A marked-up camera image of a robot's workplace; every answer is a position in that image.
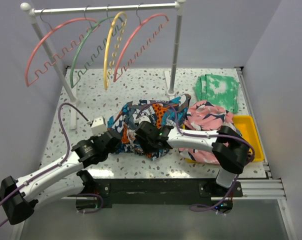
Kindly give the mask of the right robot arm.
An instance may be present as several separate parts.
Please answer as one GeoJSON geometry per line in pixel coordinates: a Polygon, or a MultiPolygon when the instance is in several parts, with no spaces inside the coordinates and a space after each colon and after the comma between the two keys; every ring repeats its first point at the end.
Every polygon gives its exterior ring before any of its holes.
{"type": "Polygon", "coordinates": [[[170,125],[158,129],[143,121],[135,129],[135,138],[145,153],[162,149],[193,149],[213,153],[220,164],[214,183],[214,192],[226,196],[236,178],[243,173],[253,147],[228,126],[220,130],[185,130],[170,125]]]}

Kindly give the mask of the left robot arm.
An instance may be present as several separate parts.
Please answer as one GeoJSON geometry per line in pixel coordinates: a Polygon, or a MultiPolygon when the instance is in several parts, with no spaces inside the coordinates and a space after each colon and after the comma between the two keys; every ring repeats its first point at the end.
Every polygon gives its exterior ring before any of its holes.
{"type": "Polygon", "coordinates": [[[26,176],[14,179],[8,176],[0,184],[0,205],[11,225],[28,219],[45,189],[64,177],[79,172],[91,165],[104,162],[121,143],[122,136],[110,129],[101,136],[92,136],[74,145],[64,157],[26,176]]]}

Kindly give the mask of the blue orange patterned shorts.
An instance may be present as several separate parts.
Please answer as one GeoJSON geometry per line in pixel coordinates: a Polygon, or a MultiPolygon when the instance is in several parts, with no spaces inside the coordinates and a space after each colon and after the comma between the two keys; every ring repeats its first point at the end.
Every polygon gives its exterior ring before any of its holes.
{"type": "Polygon", "coordinates": [[[176,126],[175,117],[179,126],[182,126],[187,117],[190,106],[191,96],[187,93],[182,94],[168,101],[156,101],[142,99],[129,101],[107,121],[107,127],[114,129],[121,134],[121,144],[115,154],[136,154],[147,156],[155,161],[169,152],[168,148],[160,149],[152,153],[144,153],[136,140],[135,129],[143,120],[161,127],[176,126]]]}

